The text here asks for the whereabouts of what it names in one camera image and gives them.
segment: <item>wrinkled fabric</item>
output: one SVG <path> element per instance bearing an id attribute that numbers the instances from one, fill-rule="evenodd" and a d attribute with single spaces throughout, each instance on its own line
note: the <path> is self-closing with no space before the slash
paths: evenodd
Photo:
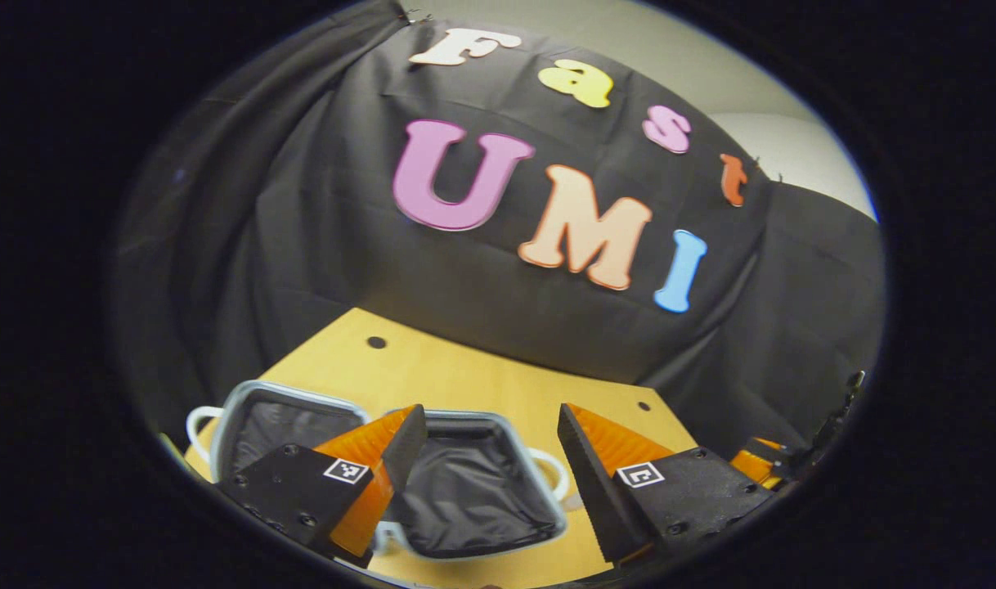
<path id="1" fill-rule="evenodd" d="M 607 57 L 487 23 L 407 26 L 402 11 L 364 2 L 287 38 L 199 101 L 147 161 L 113 250 L 110 312 L 123 376 L 153 425 L 181 439 L 192 407 L 218 405 L 360 307 L 502 357 L 655 388 L 723 458 L 753 435 L 807 443 L 846 378 L 875 364 L 886 309 L 877 225 L 771 182 L 700 111 Z M 523 43 L 453 67 L 408 62 L 456 26 Z M 540 83 L 557 59 L 607 72 L 611 105 Z M 691 122 L 688 153 L 644 137 L 652 105 Z M 435 231 L 394 204 L 416 119 L 467 131 L 435 179 L 452 200 L 472 184 L 480 135 L 536 149 L 481 227 Z M 721 154 L 745 164 L 741 209 L 721 195 Z M 628 290 L 517 255 L 552 164 L 587 174 L 600 212 L 626 196 L 652 210 Z M 654 303 L 677 230 L 707 243 L 685 313 Z"/>
<path id="2" fill-rule="evenodd" d="M 240 421 L 233 424 L 237 425 L 236 436 L 222 441 L 231 448 L 224 454 L 222 476 L 251 465 L 282 445 L 318 447 L 363 425 L 355 413 L 340 407 L 319 406 L 307 411 L 280 402 L 252 402 L 237 419 Z"/>
<path id="3" fill-rule="evenodd" d="M 553 537 L 558 520 L 498 425 L 432 419 L 407 488 L 386 520 L 434 559 L 493 555 Z"/>

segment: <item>letter m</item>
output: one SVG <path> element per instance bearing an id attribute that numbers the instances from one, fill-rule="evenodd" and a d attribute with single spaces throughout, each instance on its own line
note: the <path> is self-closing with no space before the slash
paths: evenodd
<path id="1" fill-rule="evenodd" d="M 550 165 L 545 172 L 553 180 L 553 193 L 535 238 L 520 245 L 520 258 L 558 268 L 564 262 L 560 245 L 566 237 L 570 272 L 583 271 L 599 257 L 589 266 L 589 280 L 611 290 L 629 288 L 629 267 L 651 209 L 634 198 L 621 198 L 600 217 L 589 176 L 566 165 Z"/>

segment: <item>container handle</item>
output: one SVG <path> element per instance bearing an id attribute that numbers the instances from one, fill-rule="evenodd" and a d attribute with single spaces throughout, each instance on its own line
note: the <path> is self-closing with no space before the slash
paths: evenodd
<path id="1" fill-rule="evenodd" d="M 531 458 L 539 460 L 540 462 L 545 462 L 549 466 L 553 466 L 553 469 L 560 476 L 557 480 L 557 485 L 553 488 L 553 496 L 557 498 L 557 503 L 564 500 L 567 496 L 567 492 L 570 491 L 570 476 L 567 474 L 567 469 L 565 469 L 562 462 L 555 459 L 553 455 L 549 452 L 543 452 L 538 450 L 538 448 L 529 447 L 527 449 L 528 454 L 531 454 Z"/>
<path id="2" fill-rule="evenodd" d="M 200 422 L 209 417 L 218 417 L 224 411 L 221 407 L 197 407 L 196 409 L 189 411 L 189 415 L 185 418 L 185 434 L 189 436 L 189 445 L 196 450 L 196 454 L 200 455 L 200 458 L 204 459 L 207 466 L 211 466 L 211 456 L 205 450 L 204 445 L 200 444 L 200 436 L 196 435 L 196 426 L 200 425 Z"/>

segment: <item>yellow wooden surface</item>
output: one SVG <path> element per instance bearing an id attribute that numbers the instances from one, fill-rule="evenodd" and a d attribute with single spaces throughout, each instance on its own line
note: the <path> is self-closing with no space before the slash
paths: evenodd
<path id="1" fill-rule="evenodd" d="M 367 339 L 386 340 L 382 349 Z M 674 452 L 696 447 L 691 435 L 652 389 L 607 383 L 538 368 L 434 338 L 364 310 L 353 309 L 281 359 L 262 380 L 344 398 L 372 419 L 423 403 L 426 409 L 493 411 L 509 419 L 529 447 L 564 463 L 557 419 L 560 403 L 595 411 L 635 429 Z M 647 403 L 650 411 L 639 406 Z M 200 432 L 209 447 L 215 420 Z M 189 448 L 189 465 L 210 480 L 206 465 Z M 577 492 L 572 481 L 570 493 Z M 465 562 L 434 563 L 398 548 L 376 555 L 370 570 L 432 587 L 476 589 L 497 585 L 523 589 L 602 573 L 599 545 L 584 510 L 568 512 L 567 532 L 533 548 Z"/>

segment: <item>clip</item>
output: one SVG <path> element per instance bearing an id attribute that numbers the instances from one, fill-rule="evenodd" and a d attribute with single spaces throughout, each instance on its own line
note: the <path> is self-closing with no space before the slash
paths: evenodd
<path id="1" fill-rule="evenodd" d="M 410 24 L 414 24 L 414 23 L 419 23 L 419 22 L 429 22 L 429 21 L 431 21 L 432 14 L 427 14 L 426 18 L 423 18 L 423 19 L 420 19 L 420 20 L 416 20 L 416 21 L 412 20 L 410 18 L 410 15 L 411 15 L 412 12 L 419 12 L 419 11 L 420 11 L 419 8 L 411 8 L 411 10 L 406 11 L 406 12 L 404 12 L 404 14 L 401 14 L 401 15 L 397 16 L 397 18 L 406 19 L 407 20 L 407 24 L 409 24 L 409 25 Z"/>

